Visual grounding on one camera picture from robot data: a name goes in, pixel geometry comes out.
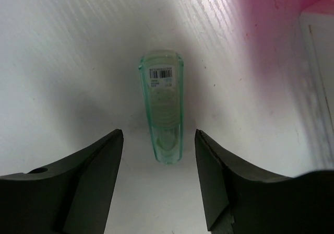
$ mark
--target white surface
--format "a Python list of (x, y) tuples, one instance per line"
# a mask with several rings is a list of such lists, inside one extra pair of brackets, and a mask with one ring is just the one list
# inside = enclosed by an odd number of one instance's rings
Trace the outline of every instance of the white surface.
[[(300, 17), (330, 148), (334, 148), (334, 0), (321, 0)], [(328, 151), (333, 159), (333, 152)]]
[[(0, 174), (115, 128), (125, 135), (106, 233), (206, 233), (196, 128), (285, 175), (332, 167), (298, 23), (318, 0), (0, 0)], [(185, 60), (183, 160), (154, 161), (140, 57)]]

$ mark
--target small green container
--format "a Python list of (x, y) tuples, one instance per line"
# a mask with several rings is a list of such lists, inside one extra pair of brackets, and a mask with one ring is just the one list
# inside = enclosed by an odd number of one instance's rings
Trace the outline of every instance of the small green container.
[(183, 60), (173, 51), (153, 51), (139, 70), (156, 160), (177, 163), (183, 150)]

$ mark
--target bottle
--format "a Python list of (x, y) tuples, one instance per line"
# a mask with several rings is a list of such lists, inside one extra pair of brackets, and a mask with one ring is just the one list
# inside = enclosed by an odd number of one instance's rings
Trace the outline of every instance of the bottle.
[(165, 164), (182, 158), (183, 65), (181, 56), (169, 50), (153, 51), (139, 64), (154, 155)]

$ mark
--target barcode label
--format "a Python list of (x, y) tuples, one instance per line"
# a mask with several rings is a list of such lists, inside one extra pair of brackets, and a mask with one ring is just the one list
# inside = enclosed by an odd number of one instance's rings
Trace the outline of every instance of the barcode label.
[(176, 85), (175, 68), (172, 65), (155, 65), (147, 71), (150, 88), (173, 88)]
[(150, 69), (151, 79), (172, 78), (172, 77), (173, 77), (172, 68), (170, 69)]

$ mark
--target screw hole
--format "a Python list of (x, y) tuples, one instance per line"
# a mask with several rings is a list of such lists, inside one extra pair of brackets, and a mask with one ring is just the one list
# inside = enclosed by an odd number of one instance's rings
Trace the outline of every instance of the screw hole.
[(37, 169), (30, 171), (28, 174), (39, 174), (39, 173), (44, 173), (47, 171), (48, 171), (47, 168), (37, 168)]

